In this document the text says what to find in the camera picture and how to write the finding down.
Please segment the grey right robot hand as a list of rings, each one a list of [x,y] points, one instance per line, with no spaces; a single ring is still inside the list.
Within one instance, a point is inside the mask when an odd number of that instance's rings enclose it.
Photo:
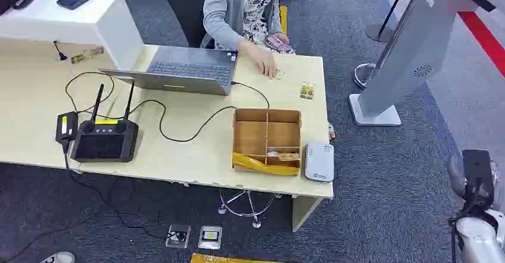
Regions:
[[[459,158],[449,157],[447,172],[453,192],[463,200],[459,218],[480,216],[494,203],[495,190],[489,152],[483,149],[464,149]]]

